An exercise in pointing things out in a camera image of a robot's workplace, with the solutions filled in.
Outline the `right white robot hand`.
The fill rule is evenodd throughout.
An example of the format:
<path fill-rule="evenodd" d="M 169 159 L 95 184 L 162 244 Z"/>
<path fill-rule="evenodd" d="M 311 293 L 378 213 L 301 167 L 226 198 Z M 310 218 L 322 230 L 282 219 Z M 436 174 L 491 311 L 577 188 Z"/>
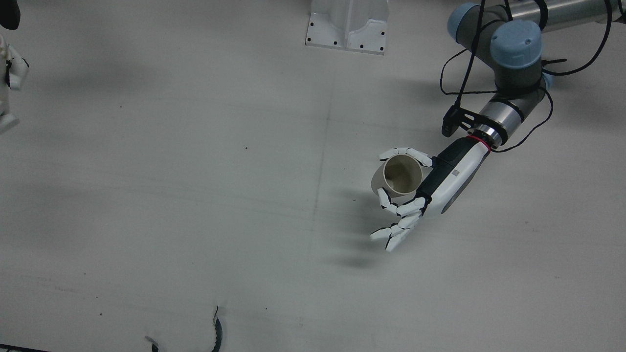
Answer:
<path fill-rule="evenodd" d="M 21 20 L 21 11 L 16 0 L 0 2 L 0 23 L 4 29 L 16 30 Z M 10 112 L 9 90 L 22 89 L 29 64 L 7 39 L 0 36 L 0 133 L 5 133 L 19 124 L 19 119 Z"/>

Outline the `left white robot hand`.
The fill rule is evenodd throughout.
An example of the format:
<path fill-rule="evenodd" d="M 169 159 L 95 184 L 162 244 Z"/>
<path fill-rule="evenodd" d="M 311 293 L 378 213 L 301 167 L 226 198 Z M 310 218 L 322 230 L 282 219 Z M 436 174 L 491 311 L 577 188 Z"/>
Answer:
<path fill-rule="evenodd" d="M 380 180 L 373 192 L 380 207 L 398 221 L 370 234 L 393 251 L 424 216 L 444 214 L 489 156 L 488 144 L 475 136 L 459 138 L 436 156 L 412 148 L 391 148 L 379 155 Z"/>

